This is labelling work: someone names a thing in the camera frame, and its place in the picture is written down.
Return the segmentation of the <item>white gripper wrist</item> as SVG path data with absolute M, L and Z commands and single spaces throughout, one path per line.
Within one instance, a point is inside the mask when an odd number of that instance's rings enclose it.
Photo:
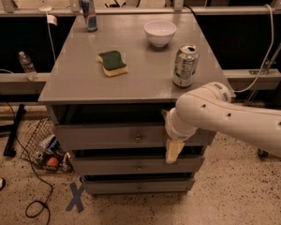
M 197 128 L 184 122 L 175 109 L 164 111 L 164 120 L 165 130 L 170 137 L 166 143 L 166 162 L 174 163 L 185 146 L 184 141 L 193 136 Z

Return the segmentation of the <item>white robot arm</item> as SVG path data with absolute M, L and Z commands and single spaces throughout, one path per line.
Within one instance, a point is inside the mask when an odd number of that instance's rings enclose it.
M 251 143 L 281 158 L 281 111 L 233 104 L 231 92 L 220 82 L 179 96 L 164 119 L 173 141 L 184 142 L 202 128 Z

